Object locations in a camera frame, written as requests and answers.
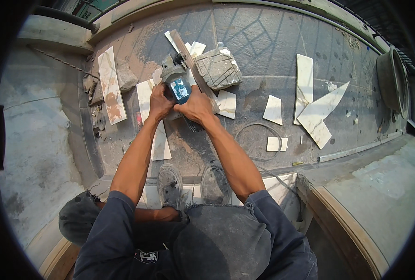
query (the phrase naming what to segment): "concrete wall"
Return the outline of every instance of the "concrete wall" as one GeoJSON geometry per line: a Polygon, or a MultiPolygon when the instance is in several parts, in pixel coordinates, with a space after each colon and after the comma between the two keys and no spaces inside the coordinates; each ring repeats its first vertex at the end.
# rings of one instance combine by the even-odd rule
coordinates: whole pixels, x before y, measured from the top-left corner
{"type": "MultiPolygon", "coordinates": [[[[53,54],[75,65],[83,59],[53,54]]],[[[0,102],[6,148],[1,195],[24,249],[91,181],[75,164],[84,164],[86,150],[75,154],[70,145],[71,138],[81,134],[78,77],[78,71],[25,47],[13,49],[3,72],[0,102]]]]}

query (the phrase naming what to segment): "shirt sleeve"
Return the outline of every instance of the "shirt sleeve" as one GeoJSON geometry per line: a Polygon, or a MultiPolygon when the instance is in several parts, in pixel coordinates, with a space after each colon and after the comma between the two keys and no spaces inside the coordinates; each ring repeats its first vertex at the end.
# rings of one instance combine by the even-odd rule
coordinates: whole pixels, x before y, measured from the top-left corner
{"type": "Polygon", "coordinates": [[[119,191],[111,191],[75,263],[73,278],[151,279],[161,272],[170,251],[144,253],[133,243],[135,206],[119,191]]]}
{"type": "Polygon", "coordinates": [[[270,262],[259,279],[317,279],[317,260],[304,234],[291,224],[266,190],[251,194],[254,215],[271,234],[270,262]]]}

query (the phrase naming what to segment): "angle grinder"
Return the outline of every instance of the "angle grinder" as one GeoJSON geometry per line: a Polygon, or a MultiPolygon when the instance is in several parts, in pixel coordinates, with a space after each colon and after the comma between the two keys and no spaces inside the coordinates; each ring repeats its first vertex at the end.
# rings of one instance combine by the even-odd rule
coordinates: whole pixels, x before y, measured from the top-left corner
{"type": "MultiPolygon", "coordinates": [[[[177,104],[184,104],[187,102],[192,87],[187,81],[187,67],[184,64],[180,54],[168,54],[162,61],[162,81],[170,89],[173,98],[177,104]]],[[[200,124],[189,120],[183,116],[187,126],[192,132],[204,130],[200,124]]]]}

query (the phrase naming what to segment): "shoe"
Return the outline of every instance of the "shoe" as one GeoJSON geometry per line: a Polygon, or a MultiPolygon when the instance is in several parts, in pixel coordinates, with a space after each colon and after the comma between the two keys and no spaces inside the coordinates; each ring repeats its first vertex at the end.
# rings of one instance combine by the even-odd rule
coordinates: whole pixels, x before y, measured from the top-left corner
{"type": "Polygon", "coordinates": [[[204,203],[227,204],[232,192],[221,163],[218,160],[211,160],[204,168],[201,178],[201,198],[204,203]]]}
{"type": "Polygon", "coordinates": [[[158,174],[158,194],[162,207],[171,206],[180,213],[182,205],[182,177],[181,173],[172,164],[163,164],[158,174]]]}

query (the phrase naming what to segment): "person's right hand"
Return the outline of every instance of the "person's right hand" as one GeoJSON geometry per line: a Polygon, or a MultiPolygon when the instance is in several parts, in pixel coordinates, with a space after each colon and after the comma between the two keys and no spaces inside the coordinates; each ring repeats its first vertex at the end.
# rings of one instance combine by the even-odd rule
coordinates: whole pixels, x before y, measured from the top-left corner
{"type": "Polygon", "coordinates": [[[175,104],[173,110],[182,113],[189,120],[196,121],[200,125],[202,125],[203,120],[214,116],[209,97],[202,93],[197,85],[192,86],[192,93],[187,102],[182,105],[175,104]]]}

